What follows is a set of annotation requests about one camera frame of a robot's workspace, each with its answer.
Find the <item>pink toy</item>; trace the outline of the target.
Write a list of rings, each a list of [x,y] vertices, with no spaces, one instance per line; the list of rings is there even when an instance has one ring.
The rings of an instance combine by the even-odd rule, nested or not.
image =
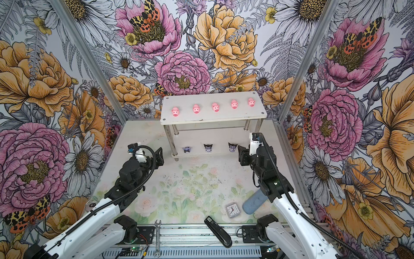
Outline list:
[[[249,98],[248,99],[248,105],[250,107],[254,107],[255,106],[256,101],[253,98]]]
[[[200,110],[201,110],[201,108],[200,108],[200,106],[199,106],[198,104],[195,104],[195,105],[193,106],[193,112],[194,112],[195,114],[200,113]]]
[[[219,112],[220,111],[220,105],[218,103],[213,103],[212,104],[212,110],[214,112]]]
[[[238,101],[236,99],[233,99],[231,101],[231,108],[232,109],[237,109],[238,108]]]
[[[174,117],[178,117],[180,115],[180,110],[177,107],[172,108],[171,113]]]

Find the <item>purple round toy figure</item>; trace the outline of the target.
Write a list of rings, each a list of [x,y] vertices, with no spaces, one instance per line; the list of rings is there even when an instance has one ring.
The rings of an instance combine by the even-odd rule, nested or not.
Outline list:
[[[191,147],[190,146],[186,146],[183,148],[183,152],[184,153],[190,153],[191,152]]]

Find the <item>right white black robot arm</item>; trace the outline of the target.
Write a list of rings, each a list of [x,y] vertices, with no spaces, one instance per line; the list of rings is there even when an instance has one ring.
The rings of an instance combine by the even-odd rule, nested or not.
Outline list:
[[[287,231],[279,219],[268,214],[257,220],[257,232],[264,241],[271,241],[289,259],[338,259],[340,253],[321,234],[321,230],[304,211],[292,185],[278,170],[276,155],[264,146],[251,155],[247,148],[238,147],[241,166],[250,166],[258,177],[260,193],[276,206],[289,226]]]

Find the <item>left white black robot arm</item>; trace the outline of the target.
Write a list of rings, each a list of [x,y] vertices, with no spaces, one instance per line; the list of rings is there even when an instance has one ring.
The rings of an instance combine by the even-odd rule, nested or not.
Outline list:
[[[129,145],[131,158],[119,171],[115,185],[79,221],[43,246],[34,244],[26,259],[93,259],[122,241],[138,236],[137,222],[122,212],[145,190],[145,183],[164,164],[162,148]]]

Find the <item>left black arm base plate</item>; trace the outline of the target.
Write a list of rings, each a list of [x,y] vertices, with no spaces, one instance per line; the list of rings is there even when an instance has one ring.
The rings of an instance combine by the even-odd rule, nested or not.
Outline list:
[[[155,227],[135,227],[126,230],[123,242],[128,245],[151,245],[155,236]]]

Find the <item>black white kuromi toy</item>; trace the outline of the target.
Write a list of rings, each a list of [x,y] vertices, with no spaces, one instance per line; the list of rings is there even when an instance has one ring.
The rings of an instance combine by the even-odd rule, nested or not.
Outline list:
[[[212,152],[212,147],[213,147],[213,144],[204,144],[204,148],[205,148],[205,151],[207,153],[211,153]]]

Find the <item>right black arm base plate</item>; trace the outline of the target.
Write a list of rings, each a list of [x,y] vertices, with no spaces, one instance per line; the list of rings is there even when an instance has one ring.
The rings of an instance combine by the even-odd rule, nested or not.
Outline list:
[[[256,226],[242,226],[243,243],[262,243]]]

